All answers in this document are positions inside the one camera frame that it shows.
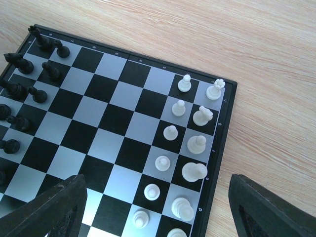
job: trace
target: black pawn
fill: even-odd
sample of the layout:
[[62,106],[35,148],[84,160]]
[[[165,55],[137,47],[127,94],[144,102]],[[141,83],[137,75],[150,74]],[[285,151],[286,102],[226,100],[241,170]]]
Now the black pawn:
[[5,172],[0,170],[0,185],[5,183]]
[[33,95],[33,100],[37,103],[44,103],[47,100],[47,93],[43,90],[37,90],[30,86],[28,92]]
[[60,40],[55,39],[54,45],[57,48],[57,55],[61,58],[67,58],[70,55],[68,47],[63,46]]
[[6,120],[11,115],[11,109],[8,105],[0,104],[0,120]]
[[37,26],[30,26],[28,31],[32,36],[36,37],[36,44],[40,50],[47,51],[52,47],[50,39],[46,36],[42,36]]
[[8,97],[14,100],[25,99],[28,95],[26,88],[20,84],[11,84],[7,81],[0,80],[0,86],[5,88]]
[[8,141],[0,141],[0,149],[7,154],[17,153],[20,149],[20,143],[17,140],[11,139]]
[[6,121],[10,124],[15,124],[15,128],[21,132],[26,132],[29,130],[31,123],[27,118],[23,117],[15,117],[15,116],[8,116]]
[[45,71],[47,71],[49,79],[52,81],[58,81],[60,78],[60,71],[57,68],[53,68],[48,63],[42,63],[41,65]]
[[13,64],[20,73],[30,74],[34,70],[33,63],[24,59],[22,53],[5,53],[4,58],[8,63]]

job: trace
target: wood grain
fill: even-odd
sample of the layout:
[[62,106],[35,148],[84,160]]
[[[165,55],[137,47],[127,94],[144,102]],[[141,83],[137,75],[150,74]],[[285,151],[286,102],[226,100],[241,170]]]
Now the wood grain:
[[316,1],[0,0],[0,9],[1,54],[36,23],[238,82],[207,237],[237,236],[232,173],[316,216]]

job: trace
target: wooden table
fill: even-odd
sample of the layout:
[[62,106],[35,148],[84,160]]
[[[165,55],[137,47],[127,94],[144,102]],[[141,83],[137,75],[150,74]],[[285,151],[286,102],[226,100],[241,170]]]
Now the wooden table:
[[0,9],[1,54],[36,23],[238,82],[207,237],[237,235],[232,173],[316,216],[316,1],[0,0]]

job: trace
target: chess piece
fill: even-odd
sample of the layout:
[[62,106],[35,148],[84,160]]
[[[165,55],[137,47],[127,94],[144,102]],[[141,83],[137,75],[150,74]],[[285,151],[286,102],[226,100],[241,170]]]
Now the chess piece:
[[178,82],[178,88],[182,92],[188,92],[191,89],[191,77],[189,74],[184,75],[182,80]]
[[149,216],[145,211],[136,211],[133,216],[133,224],[136,228],[142,229],[147,226]]
[[197,155],[204,152],[206,147],[206,138],[202,135],[193,136],[188,140],[188,149],[191,153]]
[[57,68],[53,68],[48,63],[42,63],[41,66],[47,72],[49,79],[52,81],[58,81],[60,79],[61,73]]
[[0,185],[5,183],[5,172],[0,170]]
[[204,106],[200,106],[198,111],[193,114],[193,122],[197,126],[204,126],[208,121],[212,120],[213,113]]
[[69,48],[63,46],[62,42],[58,39],[54,40],[54,45],[57,48],[57,55],[61,58],[67,58],[70,55]]
[[36,38],[36,45],[39,47],[40,50],[42,51],[47,51],[51,48],[51,42],[50,39],[46,36],[42,36],[40,34],[40,30],[37,26],[30,26],[28,28],[28,31],[32,36],[35,36]]
[[188,237],[188,236],[182,229],[175,228],[169,231],[167,237]]
[[170,167],[170,160],[168,157],[160,156],[156,159],[155,166],[159,171],[166,171]]
[[149,184],[144,189],[145,198],[154,201],[160,196],[160,189],[156,184]]
[[31,127],[31,122],[27,118],[23,117],[15,117],[15,116],[8,116],[6,121],[10,124],[15,124],[15,128],[21,132],[26,132]]
[[0,120],[6,120],[11,115],[11,109],[8,105],[0,104]]
[[183,197],[178,197],[173,201],[171,210],[173,215],[183,221],[191,221],[194,217],[194,211],[190,202]]
[[26,88],[20,84],[12,84],[1,79],[0,86],[5,88],[8,97],[14,100],[23,100],[28,95]]
[[206,90],[206,96],[210,100],[217,100],[222,95],[221,89],[225,86],[223,79],[217,79],[215,83]]
[[22,53],[5,53],[4,58],[8,63],[15,66],[20,73],[30,74],[34,70],[33,63],[24,59]]
[[172,106],[172,113],[175,116],[182,116],[185,112],[186,112],[186,107],[183,100],[178,100],[178,102]]
[[47,100],[47,93],[43,90],[37,90],[33,86],[30,86],[28,92],[33,96],[33,100],[37,103],[44,103]]
[[173,141],[178,136],[178,130],[174,125],[171,125],[163,130],[163,136],[168,141]]
[[189,162],[182,168],[182,176],[188,182],[195,182],[207,176],[207,167],[204,164]]
[[20,143],[17,140],[11,139],[8,141],[0,141],[0,149],[7,154],[17,153],[20,149]]

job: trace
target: white pawn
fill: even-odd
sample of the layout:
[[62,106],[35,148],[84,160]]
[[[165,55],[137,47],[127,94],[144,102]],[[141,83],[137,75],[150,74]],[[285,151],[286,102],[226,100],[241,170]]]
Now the white pawn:
[[225,82],[223,79],[217,79],[213,85],[211,85],[206,90],[206,96],[210,100],[217,100],[219,97],[221,97],[223,87],[225,86]]
[[163,130],[163,136],[168,141],[173,141],[178,136],[178,130],[174,125],[171,125]]
[[189,162],[182,168],[182,176],[188,182],[195,182],[207,176],[207,167],[204,164]]
[[156,159],[155,166],[159,171],[166,171],[170,167],[170,160],[168,157],[160,156]]
[[189,74],[184,75],[184,77],[179,81],[178,88],[182,92],[188,92],[191,89],[191,77]]
[[142,229],[147,226],[149,222],[149,216],[145,211],[136,211],[133,216],[133,224],[136,228]]
[[167,237],[188,237],[188,236],[182,229],[175,228],[169,231]]
[[188,140],[188,149],[193,154],[201,154],[206,147],[206,138],[202,135],[193,136]]
[[184,115],[184,113],[186,112],[186,107],[184,105],[185,105],[185,103],[183,100],[178,100],[178,102],[172,106],[172,113],[175,116]]
[[156,184],[149,184],[144,189],[145,198],[154,201],[160,196],[160,189]]
[[194,211],[188,200],[178,197],[171,205],[173,215],[183,221],[191,221],[194,217]]
[[208,121],[212,120],[213,113],[204,106],[200,106],[198,111],[193,114],[193,122],[197,126],[204,126]]

